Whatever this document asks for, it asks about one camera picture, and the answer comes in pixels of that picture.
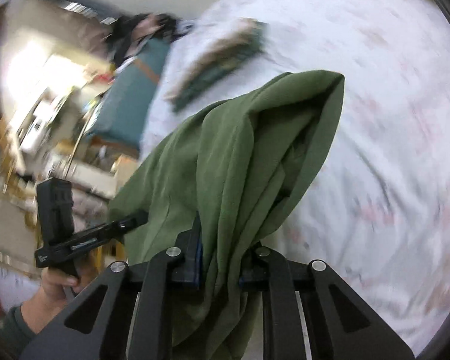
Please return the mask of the left hand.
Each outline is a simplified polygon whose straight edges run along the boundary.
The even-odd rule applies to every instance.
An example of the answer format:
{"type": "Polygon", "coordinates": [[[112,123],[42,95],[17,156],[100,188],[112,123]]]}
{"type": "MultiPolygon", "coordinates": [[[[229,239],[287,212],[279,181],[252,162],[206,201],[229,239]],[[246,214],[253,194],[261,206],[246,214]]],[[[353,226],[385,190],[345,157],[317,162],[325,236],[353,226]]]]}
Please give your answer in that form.
{"type": "Polygon", "coordinates": [[[69,275],[57,268],[45,268],[41,275],[40,291],[50,305],[64,304],[68,295],[66,291],[78,294],[96,277],[97,269],[92,262],[81,260],[77,266],[78,275],[69,275]]]}

